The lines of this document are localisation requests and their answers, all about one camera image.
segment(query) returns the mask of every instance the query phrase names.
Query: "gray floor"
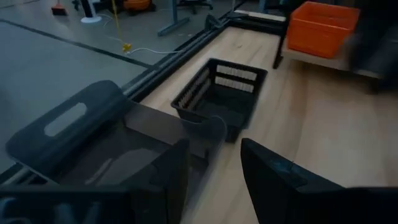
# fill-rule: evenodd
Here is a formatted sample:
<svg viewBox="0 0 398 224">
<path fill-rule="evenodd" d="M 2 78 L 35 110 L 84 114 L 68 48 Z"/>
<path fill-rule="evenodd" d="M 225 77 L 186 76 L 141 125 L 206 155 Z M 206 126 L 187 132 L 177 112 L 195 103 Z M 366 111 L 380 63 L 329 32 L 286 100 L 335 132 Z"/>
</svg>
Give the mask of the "gray floor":
<svg viewBox="0 0 398 224">
<path fill-rule="evenodd" d="M 82 24 L 82 12 L 76 12 L 70 1 L 62 1 L 69 16 L 54 17 L 50 7 L 55 2 L 39 0 L 2 8 L 0 19 L 123 54 L 121 44 L 109 38 L 116 37 L 113 21 L 104 26 L 108 21 L 104 17 L 97 24 Z M 189 9 L 179 9 L 178 16 L 189 17 L 190 22 L 165 37 L 158 37 L 157 31 L 166 26 L 171 18 L 166 0 L 154 2 L 160 9 L 157 12 L 134 17 L 126 13 L 119 15 L 123 39 L 130 42 L 134 49 L 148 47 L 158 51 L 173 50 L 204 28 L 204 20 L 209 12 L 219 17 L 231 9 L 230 0 L 214 0 L 213 11 L 199 8 L 197 15 L 193 15 Z M 144 67 L 3 22 L 0 22 L 0 42 L 0 172 L 13 164 L 4 148 L 6 141 L 16 131 L 93 82 L 112 80 L 123 86 L 145 70 Z M 140 51 L 131 57 L 155 64 L 164 56 Z"/>
</svg>

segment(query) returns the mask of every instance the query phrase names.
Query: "wooden table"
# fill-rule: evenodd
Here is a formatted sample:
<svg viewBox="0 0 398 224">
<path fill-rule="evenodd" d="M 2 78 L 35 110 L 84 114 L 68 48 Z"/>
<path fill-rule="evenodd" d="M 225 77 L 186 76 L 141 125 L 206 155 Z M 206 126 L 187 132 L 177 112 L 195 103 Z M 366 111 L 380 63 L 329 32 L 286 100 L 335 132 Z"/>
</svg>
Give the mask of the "wooden table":
<svg viewBox="0 0 398 224">
<path fill-rule="evenodd" d="M 398 185 L 398 97 L 367 95 L 362 76 L 288 58 L 273 70 L 278 39 L 229 27 L 142 104 L 178 116 L 170 102 L 210 57 L 264 68 L 268 76 L 240 138 L 345 187 Z M 183 223 L 257 223 L 239 153 L 240 139 L 223 145 Z"/>
</svg>

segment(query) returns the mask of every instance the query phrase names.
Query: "orange crate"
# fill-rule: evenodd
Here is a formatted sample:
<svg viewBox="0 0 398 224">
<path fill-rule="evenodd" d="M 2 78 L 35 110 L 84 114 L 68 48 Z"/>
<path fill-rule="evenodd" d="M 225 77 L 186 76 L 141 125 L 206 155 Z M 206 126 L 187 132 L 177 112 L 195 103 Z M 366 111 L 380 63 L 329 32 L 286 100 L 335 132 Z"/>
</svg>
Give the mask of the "orange crate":
<svg viewBox="0 0 398 224">
<path fill-rule="evenodd" d="M 344 38 L 354 31 L 358 17 L 359 9 L 307 1 L 292 14 L 288 47 L 333 58 Z"/>
</svg>

